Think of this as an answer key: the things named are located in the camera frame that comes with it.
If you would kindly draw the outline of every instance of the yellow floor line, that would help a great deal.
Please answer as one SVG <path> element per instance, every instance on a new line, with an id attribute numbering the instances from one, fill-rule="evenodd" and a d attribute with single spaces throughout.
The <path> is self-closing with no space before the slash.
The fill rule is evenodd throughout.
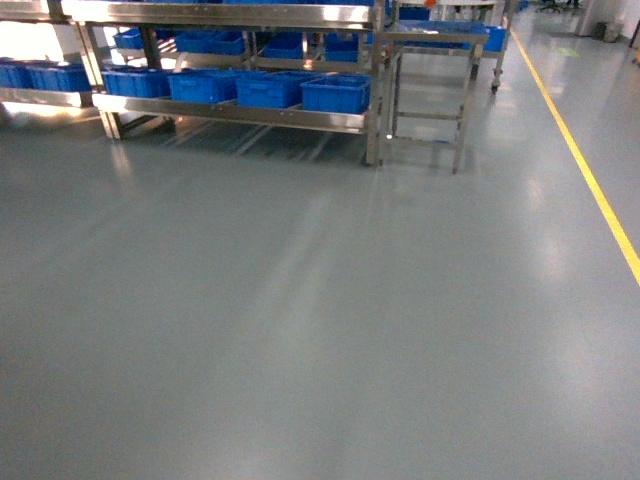
<path id="1" fill-rule="evenodd" d="M 545 87 L 544 83 L 542 82 L 542 79 L 540 78 L 540 75 L 538 74 L 538 71 L 533 66 L 533 63 L 531 62 L 531 58 L 529 58 L 527 51 L 524 49 L 524 46 L 522 45 L 520 38 L 518 37 L 516 32 L 514 32 L 513 30 L 511 31 L 511 36 L 513 37 L 516 44 L 518 45 L 518 49 L 522 54 L 522 58 L 524 58 L 525 63 L 529 67 L 529 70 L 531 71 L 531 75 L 533 75 L 533 79 L 536 81 L 536 84 L 540 89 L 540 93 L 542 93 L 542 96 L 545 102 L 547 102 L 547 107 L 549 107 L 549 110 L 551 111 L 551 115 L 553 115 L 554 120 L 558 124 L 558 128 L 560 129 L 562 136 L 567 142 L 567 145 L 569 146 L 569 150 L 571 150 L 571 153 L 573 154 L 573 158 L 578 164 L 578 167 L 582 172 L 582 176 L 584 177 L 585 182 L 587 182 L 587 185 L 589 186 L 589 189 L 591 190 L 591 193 L 593 194 L 593 197 L 595 198 L 596 203 L 598 204 L 598 207 L 600 207 L 600 211 L 602 212 L 602 215 L 604 216 L 605 220 L 607 221 L 607 224 L 609 225 L 609 228 L 611 229 L 611 233 L 613 233 L 613 236 L 615 237 L 616 241 L 618 242 L 618 245 L 620 246 L 620 250 L 622 251 L 624 258 L 627 261 L 629 268 L 631 269 L 631 273 L 633 273 L 633 276 L 636 278 L 636 282 L 638 283 L 638 286 L 640 286 L 640 258 L 638 258 L 638 254 L 636 253 L 635 248 L 633 248 L 633 244 L 629 240 L 629 237 L 624 231 L 624 228 L 622 228 L 622 225 L 620 224 L 620 221 L 618 220 L 616 213 L 613 211 L 613 208 L 611 208 L 611 205 L 609 204 L 607 197 L 602 191 L 602 188 L 600 188 L 600 185 L 598 184 L 596 177 L 593 175 L 593 172 L 591 171 L 589 164 L 585 160 L 584 155 L 582 155 L 582 152 L 578 147 L 578 144 L 576 143 L 575 139 L 573 138 L 573 135 L 569 131 L 569 127 L 567 127 L 567 124 L 562 118 L 562 115 L 560 115 L 560 112 L 558 111 L 558 107 L 556 107 L 556 104 L 551 99 L 551 95 L 549 95 L 549 91 L 547 90 L 547 87 Z"/>

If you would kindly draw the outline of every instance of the blue storage bin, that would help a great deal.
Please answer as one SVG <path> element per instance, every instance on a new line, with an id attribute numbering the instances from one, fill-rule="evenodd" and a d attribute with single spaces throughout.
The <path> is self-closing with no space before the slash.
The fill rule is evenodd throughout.
<path id="1" fill-rule="evenodd" d="M 156 30 L 156 37 L 158 40 L 167 40 L 175 35 L 173 30 L 167 30 L 164 28 L 159 28 Z"/>
<path id="2" fill-rule="evenodd" d="M 27 64 L 33 88 L 57 92 L 88 92 L 89 79 L 81 64 Z"/>
<path id="3" fill-rule="evenodd" d="M 302 58 L 302 34 L 280 33 L 264 47 L 266 58 Z"/>
<path id="4" fill-rule="evenodd" d="M 362 7 L 373 7 L 375 0 L 318 0 L 321 5 L 358 5 Z"/>
<path id="5" fill-rule="evenodd" d="M 244 39 L 241 32 L 189 31 L 176 36 L 179 52 L 242 55 Z"/>
<path id="6" fill-rule="evenodd" d="M 368 75 L 329 75 L 302 84 L 302 108 L 316 112 L 355 113 L 369 107 Z"/>
<path id="7" fill-rule="evenodd" d="M 487 27 L 487 33 L 489 40 L 487 40 L 484 49 L 488 52 L 501 52 L 507 31 L 502 27 Z"/>
<path id="8" fill-rule="evenodd" d="M 146 3 L 222 3 L 221 0 L 143 0 Z"/>
<path id="9" fill-rule="evenodd" d="M 32 88 L 31 75 L 26 65 L 10 59 L 0 59 L 0 87 Z"/>
<path id="10" fill-rule="evenodd" d="M 302 102 L 302 83 L 321 78 L 313 72 L 280 72 L 260 78 L 239 78 L 238 105 L 288 108 Z"/>
<path id="11" fill-rule="evenodd" d="M 126 32 L 117 33 L 113 36 L 113 41 L 118 48 L 128 48 L 138 50 L 142 48 L 142 35 L 140 30 L 132 28 Z"/>
<path id="12" fill-rule="evenodd" d="M 109 95 L 157 98 L 170 94 L 167 72 L 148 68 L 120 67 L 102 72 Z"/>
<path id="13" fill-rule="evenodd" d="M 241 32 L 222 32 L 210 43 L 211 53 L 217 55 L 242 55 L 244 39 Z"/>
<path id="14" fill-rule="evenodd" d="M 299 0 L 222 0 L 222 3 L 239 4 L 239 5 L 251 5 L 256 3 L 273 5 L 273 4 L 281 3 L 281 4 L 291 5 L 291 4 L 299 3 Z"/>
<path id="15" fill-rule="evenodd" d="M 328 62 L 357 62 L 358 50 L 330 51 L 324 53 L 324 59 Z"/>
<path id="16" fill-rule="evenodd" d="M 330 62 L 357 62 L 358 61 L 358 36 L 353 34 L 345 37 L 330 33 L 325 37 L 324 58 Z"/>
<path id="17" fill-rule="evenodd" d="M 220 32 L 187 31 L 176 35 L 179 52 L 212 53 L 212 44 Z"/>
<path id="18" fill-rule="evenodd" d="M 431 10 L 424 7 L 400 7 L 400 20 L 429 20 Z"/>
<path id="19" fill-rule="evenodd" d="M 259 78 L 264 75 L 264 72 L 246 70 L 185 70 L 169 76 L 171 99 L 197 103 L 232 100 L 238 96 L 238 79 Z"/>

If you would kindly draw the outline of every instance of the grey epoxy floor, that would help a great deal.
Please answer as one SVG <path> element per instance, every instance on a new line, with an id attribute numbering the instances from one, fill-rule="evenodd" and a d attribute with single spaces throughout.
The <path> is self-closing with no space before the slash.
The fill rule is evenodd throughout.
<path id="1" fill-rule="evenodd" d="M 516 28 L 640 245 L 640 70 L 573 21 Z M 9 114 L 0 478 L 639 478 L 638 285 L 515 45 L 495 99 L 491 68 L 455 177 Z"/>

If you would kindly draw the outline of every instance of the stainless steel shelf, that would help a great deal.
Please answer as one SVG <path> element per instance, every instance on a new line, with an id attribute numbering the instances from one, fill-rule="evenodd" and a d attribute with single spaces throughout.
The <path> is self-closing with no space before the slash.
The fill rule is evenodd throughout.
<path id="1" fill-rule="evenodd" d="M 472 45 L 484 45 L 489 36 L 486 34 L 474 33 L 439 33 L 439 32 L 405 32 L 396 30 L 386 30 L 382 32 L 383 40 L 393 42 L 444 42 L 444 43 L 470 43 Z"/>
<path id="2" fill-rule="evenodd" d="M 66 23 L 60 2 L 0 1 L 0 21 Z"/>
<path id="3" fill-rule="evenodd" d="M 0 88 L 0 102 L 31 103 L 56 107 L 90 107 L 91 92 L 50 92 L 23 88 Z"/>
<path id="4" fill-rule="evenodd" d="M 258 68 L 282 70 L 308 70 L 315 72 L 368 73 L 367 67 L 351 62 L 327 62 L 325 60 L 297 60 L 292 58 L 264 58 L 255 60 Z"/>
<path id="5" fill-rule="evenodd" d="M 93 104 L 103 112 L 139 113 L 155 116 L 185 116 L 235 123 L 252 123 L 276 127 L 303 128 L 328 132 L 363 134 L 367 132 L 367 113 L 309 112 L 289 108 L 241 107 L 233 102 L 219 104 L 176 102 L 164 98 L 135 98 L 94 94 Z"/>
<path id="6" fill-rule="evenodd" d="M 272 29 L 372 30 L 374 9 L 337 5 L 162 4 L 64 0 L 76 22 L 118 25 L 242 26 Z"/>
<path id="7" fill-rule="evenodd" d="M 117 48 L 123 57 L 144 58 L 144 50 Z M 214 55 L 209 53 L 191 53 L 176 51 L 160 51 L 161 58 L 170 58 L 177 60 L 180 55 L 184 56 L 184 61 L 190 66 L 209 66 L 209 67 L 235 67 L 241 66 L 248 56 L 246 55 Z"/>
<path id="8" fill-rule="evenodd" d="M 421 55 L 441 55 L 445 57 L 468 57 L 469 50 L 461 48 L 427 48 L 427 47 L 403 47 L 404 53 L 417 53 Z M 500 52 L 482 51 L 482 58 L 498 58 Z"/>

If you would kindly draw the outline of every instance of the chair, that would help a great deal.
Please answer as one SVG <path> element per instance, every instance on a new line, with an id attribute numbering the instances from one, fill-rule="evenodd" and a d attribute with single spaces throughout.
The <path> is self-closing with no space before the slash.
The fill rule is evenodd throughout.
<path id="1" fill-rule="evenodd" d="M 545 0 L 542 7 L 539 7 L 537 11 L 544 12 L 545 10 L 550 10 L 552 12 L 557 12 L 557 13 L 563 12 L 563 8 L 560 5 L 558 5 L 556 0 Z"/>

